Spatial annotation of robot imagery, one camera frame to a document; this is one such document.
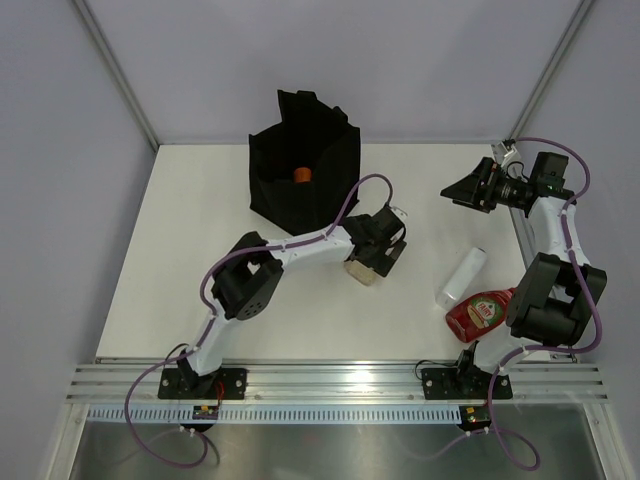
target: black mounting bracket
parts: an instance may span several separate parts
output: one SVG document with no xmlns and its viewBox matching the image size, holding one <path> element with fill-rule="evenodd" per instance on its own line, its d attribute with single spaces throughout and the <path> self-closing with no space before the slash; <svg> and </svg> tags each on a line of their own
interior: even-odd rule
<svg viewBox="0 0 640 480">
<path fill-rule="evenodd" d="M 422 369 L 422 390 L 425 400 L 486 400 L 491 375 L 478 369 L 462 380 L 456 367 L 428 367 Z M 507 375 L 500 376 L 493 388 L 493 398 L 513 398 L 511 381 Z"/>
<path fill-rule="evenodd" d="M 194 392 L 187 385 L 180 370 L 165 368 L 160 377 L 158 398 L 161 400 L 217 400 L 218 391 L 215 386 L 222 382 L 223 400 L 244 400 L 247 388 L 246 368 L 220 368 L 214 375 L 210 387 L 203 392 Z"/>
</svg>

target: white tabletop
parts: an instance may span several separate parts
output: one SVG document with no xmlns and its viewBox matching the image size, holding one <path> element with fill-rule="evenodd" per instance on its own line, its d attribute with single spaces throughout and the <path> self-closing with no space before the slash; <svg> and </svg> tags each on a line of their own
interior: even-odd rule
<svg viewBox="0 0 640 480">
<path fill-rule="evenodd" d="M 516 286 L 524 264 L 507 208 L 483 214 L 439 196 L 487 145 L 363 145 L 361 174 L 393 182 L 407 247 L 389 276 L 365 287 L 342 265 L 285 274 L 259 316 L 234 332 L 229 359 L 455 359 L 460 343 L 435 293 L 471 247 L 488 254 L 467 294 Z M 163 146 L 158 153 L 97 356 L 163 357 L 192 342 L 206 307 L 207 269 L 246 232 L 288 235 L 249 210 L 248 147 Z M 360 188 L 354 214 L 377 212 L 386 185 Z"/>
</svg>

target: gray wall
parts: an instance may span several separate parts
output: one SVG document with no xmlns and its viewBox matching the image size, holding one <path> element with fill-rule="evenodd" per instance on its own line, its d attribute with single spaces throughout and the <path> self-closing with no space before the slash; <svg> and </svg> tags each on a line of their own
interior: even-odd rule
<svg viewBox="0 0 640 480">
<path fill-rule="evenodd" d="M 585 253 L 606 269 L 600 301 L 604 367 L 627 448 L 640 472 L 640 2 L 596 2 L 594 10 L 526 134 L 571 146 L 589 163 L 591 190 L 579 201 L 576 224 Z M 550 149 L 524 147 L 535 153 Z M 569 186 L 583 175 L 573 164 Z"/>
<path fill-rule="evenodd" d="M 87 0 L 162 143 L 245 143 L 276 89 L 367 141 L 506 135 L 578 0 Z"/>
<path fill-rule="evenodd" d="M 63 0 L 0 15 L 0 471 L 36 478 L 95 352 L 153 155 Z"/>
</svg>

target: black bag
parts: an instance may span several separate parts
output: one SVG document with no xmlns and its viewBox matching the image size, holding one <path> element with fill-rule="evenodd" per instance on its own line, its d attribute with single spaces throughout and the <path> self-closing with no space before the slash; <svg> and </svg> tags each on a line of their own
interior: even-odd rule
<svg viewBox="0 0 640 480">
<path fill-rule="evenodd" d="M 313 92 L 278 90 L 282 122 L 249 135 L 251 209 L 292 235 L 331 224 L 360 178 L 360 129 Z M 299 167 L 311 181 L 294 182 Z M 358 202 L 357 192 L 345 212 Z"/>
</svg>

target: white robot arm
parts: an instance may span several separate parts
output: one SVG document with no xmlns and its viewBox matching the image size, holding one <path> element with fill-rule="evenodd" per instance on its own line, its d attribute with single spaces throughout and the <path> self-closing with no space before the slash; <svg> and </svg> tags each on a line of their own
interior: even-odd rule
<svg viewBox="0 0 640 480">
<path fill-rule="evenodd" d="M 539 253 L 513 294 L 505 325 L 464 350 L 458 359 L 453 389 L 463 394 L 473 391 L 473 398 L 486 398 L 489 378 L 514 349 L 526 349 L 531 344 L 573 346 L 580 340 L 591 310 L 570 263 L 569 250 L 575 254 L 594 302 L 598 302 L 607 282 L 606 273 L 589 264 L 578 241 L 576 206 L 570 203 L 574 193 L 564 188 L 568 157 L 540 152 L 525 181 L 507 172 L 509 163 L 519 158 L 513 142 L 496 145 L 493 151 L 498 160 L 504 160 L 502 165 L 485 157 L 470 175 L 442 190 L 441 195 L 485 213 L 498 204 L 523 210 Z M 571 247 L 567 245 L 563 217 Z"/>
<path fill-rule="evenodd" d="M 186 349 L 192 353 L 176 362 L 177 369 L 164 370 L 159 398 L 207 398 L 224 370 L 229 334 L 266 308 L 285 272 L 346 262 L 347 271 L 364 284 L 376 275 L 386 277 L 406 246 L 406 217 L 402 210 L 385 204 L 373 216 L 346 217 L 339 225 L 284 240 L 265 240 L 257 232 L 245 234 L 213 274 L 212 311 L 196 336 L 199 340 Z M 233 384 L 228 382 L 232 373 L 222 373 L 227 377 L 227 399 L 234 398 Z"/>
</svg>

